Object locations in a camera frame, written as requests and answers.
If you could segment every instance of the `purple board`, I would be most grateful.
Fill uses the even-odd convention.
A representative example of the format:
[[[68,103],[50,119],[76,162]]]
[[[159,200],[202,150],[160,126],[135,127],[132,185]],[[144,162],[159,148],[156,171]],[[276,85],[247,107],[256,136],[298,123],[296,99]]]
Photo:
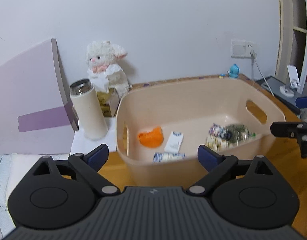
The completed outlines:
[[[55,39],[0,66],[0,154],[69,153],[74,128]]]

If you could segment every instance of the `purple stripe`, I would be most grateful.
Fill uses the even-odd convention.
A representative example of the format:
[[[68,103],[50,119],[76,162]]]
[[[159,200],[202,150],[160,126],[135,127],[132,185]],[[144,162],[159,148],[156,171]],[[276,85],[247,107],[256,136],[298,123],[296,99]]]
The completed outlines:
[[[19,132],[42,130],[47,128],[71,125],[75,119],[72,103],[18,117]]]

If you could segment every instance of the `basket handle hole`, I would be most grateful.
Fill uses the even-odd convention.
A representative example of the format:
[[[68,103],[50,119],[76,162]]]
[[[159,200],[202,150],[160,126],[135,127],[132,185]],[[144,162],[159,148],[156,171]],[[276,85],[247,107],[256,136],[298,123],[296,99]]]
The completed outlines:
[[[267,122],[267,115],[266,113],[257,106],[253,101],[247,100],[246,102],[247,110],[262,124]]]
[[[123,149],[125,150],[125,153],[127,153],[127,156],[129,156],[129,129],[126,123],[123,125],[123,133],[122,133],[122,140],[123,140]]]

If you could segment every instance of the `black device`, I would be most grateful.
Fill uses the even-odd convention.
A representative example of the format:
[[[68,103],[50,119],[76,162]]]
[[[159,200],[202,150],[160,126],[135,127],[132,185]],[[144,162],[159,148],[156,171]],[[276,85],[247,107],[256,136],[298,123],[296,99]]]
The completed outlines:
[[[294,90],[295,95],[292,98],[288,98],[287,96],[283,95],[280,91],[280,86],[285,86],[286,84],[284,84],[283,82],[281,82],[280,80],[276,79],[273,76],[266,77],[266,81],[270,85],[270,88],[277,99],[279,99],[285,106],[287,106],[294,114],[299,115],[301,113],[300,110],[301,107],[296,105],[296,99],[298,97],[301,97],[301,94],[299,94],[298,92],[296,92],[296,90]],[[260,79],[256,81],[256,83],[261,87],[263,87],[264,89],[266,89],[268,92],[270,92],[264,79]]]
[[[97,173],[108,154],[100,145],[66,161],[41,157],[9,197],[16,229],[5,239],[303,239],[291,227],[298,197],[262,155],[238,160],[200,146],[209,173],[188,189],[120,192]]]
[[[293,138],[300,147],[301,158],[307,158],[307,123],[274,122],[270,131],[275,137]]]

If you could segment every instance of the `stainless steel lid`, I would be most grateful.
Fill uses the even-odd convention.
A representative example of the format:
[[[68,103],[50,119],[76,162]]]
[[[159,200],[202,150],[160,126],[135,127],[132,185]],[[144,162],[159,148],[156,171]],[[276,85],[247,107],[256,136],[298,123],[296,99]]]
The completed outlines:
[[[81,79],[70,85],[70,94],[73,96],[82,95],[90,91],[93,88],[93,84],[89,79]]]

